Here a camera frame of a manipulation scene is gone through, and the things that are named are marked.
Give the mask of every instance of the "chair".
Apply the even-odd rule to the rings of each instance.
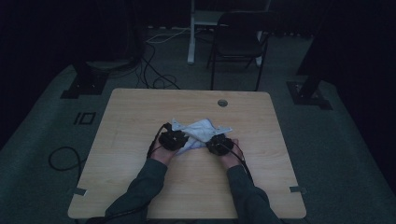
[[[230,11],[223,13],[214,32],[212,50],[206,68],[212,63],[210,90],[213,91],[216,62],[247,62],[259,57],[261,64],[254,91],[262,77],[268,38],[276,30],[277,16],[268,11]]]

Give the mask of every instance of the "white cloth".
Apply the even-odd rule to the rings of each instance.
[[[208,142],[214,135],[229,133],[232,128],[225,128],[219,126],[215,128],[209,119],[201,119],[193,124],[185,126],[175,119],[172,119],[172,130],[182,131],[189,137],[186,145],[181,148],[177,155],[180,155],[190,149],[205,147],[205,143]]]

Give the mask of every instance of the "floor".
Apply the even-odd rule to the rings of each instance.
[[[195,64],[187,64],[188,30],[150,30],[144,58],[162,76],[183,90],[209,90],[206,60],[211,34],[197,35]],[[319,89],[333,110],[295,105],[286,82],[304,82],[295,76],[312,39],[299,36],[272,37],[259,91],[270,93],[307,211],[305,219],[288,223],[396,223],[396,199],[379,172],[356,125],[340,101],[336,88],[320,83]],[[114,63],[91,63],[100,69]],[[89,155],[106,103],[115,88],[152,87],[175,89],[158,77],[146,63],[112,72],[101,95],[61,99],[76,76],[66,67],[47,87],[28,117],[0,151],[0,224],[76,223],[67,209],[77,184],[78,169],[58,172],[50,168],[49,156],[56,148],[73,147],[81,158]],[[215,90],[251,91],[258,68],[242,64],[218,66]],[[78,113],[95,113],[91,125],[76,125]],[[71,151],[53,158],[58,167],[76,164]],[[151,220],[150,223],[232,223],[231,220]]]

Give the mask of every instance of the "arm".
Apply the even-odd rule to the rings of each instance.
[[[234,147],[233,152],[243,157],[239,148]],[[228,153],[220,157],[220,161],[227,170],[239,224],[282,223],[271,209],[266,193],[254,186],[235,155]]]
[[[177,151],[169,151],[161,147],[158,139],[154,148],[157,149],[146,160],[145,165],[136,179],[132,181],[127,192],[107,208],[106,217],[138,208],[137,211],[124,217],[114,218],[106,223],[146,223],[147,205],[163,188],[167,165],[177,153]]]

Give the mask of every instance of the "handheld controller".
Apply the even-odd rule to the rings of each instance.
[[[165,123],[163,127],[166,129],[166,133],[161,133],[160,143],[164,148],[175,151],[178,150],[186,144],[189,140],[188,136],[184,136],[185,133],[182,131],[173,131],[172,125],[170,123]]]
[[[152,141],[151,145],[149,146],[147,158],[150,158],[152,152],[157,149],[157,148],[154,148],[155,141],[157,140],[158,135],[160,134],[160,132],[163,128],[166,129],[166,132],[161,133],[159,142],[167,150],[176,151],[179,148],[184,147],[186,142],[189,140],[189,137],[185,136],[185,134],[182,131],[173,131],[172,125],[170,123],[165,123],[163,126],[161,126],[160,130],[158,130],[157,134],[155,135],[154,140]]]
[[[217,156],[224,156],[233,149],[233,141],[225,135],[218,134],[213,136],[209,142],[206,143],[209,151]]]

